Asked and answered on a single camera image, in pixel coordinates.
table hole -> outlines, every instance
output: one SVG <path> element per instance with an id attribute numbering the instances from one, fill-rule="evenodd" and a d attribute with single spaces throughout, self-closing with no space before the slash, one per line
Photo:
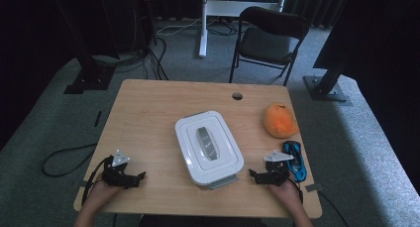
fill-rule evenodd
<path id="1" fill-rule="evenodd" d="M 235 92 L 232 94 L 232 98 L 234 98 L 234 100 L 242 100 L 243 97 L 244 96 L 239 92 Z"/>

wooden table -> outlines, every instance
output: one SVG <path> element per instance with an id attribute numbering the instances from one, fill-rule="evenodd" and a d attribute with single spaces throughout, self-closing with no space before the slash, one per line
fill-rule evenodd
<path id="1" fill-rule="evenodd" d="M 235 92 L 243 99 L 233 99 Z M 105 212 L 286 217 L 282 205 L 248 172 L 265 172 L 263 157 L 280 149 L 284 141 L 263 126 L 263 112 L 273 102 L 292 107 L 287 89 L 277 85 L 125 80 L 84 179 L 104 158 L 120 150 L 131 158 L 126 174 L 147 174 L 140 187 L 122 190 L 104 207 Z M 175 133 L 177 120 L 208 110 L 223 116 L 245 160 L 239 180 L 214 190 L 191 180 Z M 318 194 L 304 188 L 314 180 L 300 133 L 288 140 L 302 144 L 308 172 L 301 183 L 304 207 L 311 218 L 318 218 L 322 215 Z M 82 192 L 81 187 L 74 201 L 76 210 Z"/>

white desk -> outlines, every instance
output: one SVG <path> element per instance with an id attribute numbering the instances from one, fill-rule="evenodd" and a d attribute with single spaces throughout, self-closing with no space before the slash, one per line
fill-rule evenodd
<path id="1" fill-rule="evenodd" d="M 278 0 L 278 2 L 276 3 L 203 0 L 203 15 L 201 18 L 202 29 L 199 56 L 206 57 L 207 54 L 207 16 L 239 17 L 242 11 L 251 6 L 263 7 L 273 11 L 282 11 L 283 5 L 284 0 Z"/>

blue object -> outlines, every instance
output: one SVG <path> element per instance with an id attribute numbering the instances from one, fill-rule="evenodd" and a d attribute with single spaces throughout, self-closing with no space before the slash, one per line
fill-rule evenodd
<path id="1" fill-rule="evenodd" d="M 299 142 L 286 141 L 283 143 L 283 152 L 294 156 L 293 160 L 288 160 L 287 166 L 294 175 L 294 180 L 300 182 L 306 179 L 306 168 L 303 163 L 301 147 Z"/>

metal stand base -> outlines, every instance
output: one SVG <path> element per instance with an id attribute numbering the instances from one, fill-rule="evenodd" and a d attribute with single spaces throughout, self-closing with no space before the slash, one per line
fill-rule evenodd
<path id="1" fill-rule="evenodd" d="M 95 80 L 85 80 L 84 69 L 82 69 L 73 84 L 67 87 L 64 94 L 82 94 L 84 90 L 107 90 L 116 67 L 100 64 L 97 64 L 97 66 L 101 68 L 101 73 Z"/>
<path id="2" fill-rule="evenodd" d="M 312 100 L 321 101 L 337 101 L 341 106 L 353 106 L 349 96 L 344 95 L 339 84 L 337 83 L 333 89 L 327 93 L 320 93 L 317 90 L 317 85 L 321 81 L 322 76 L 303 76 L 307 88 L 311 94 Z"/>

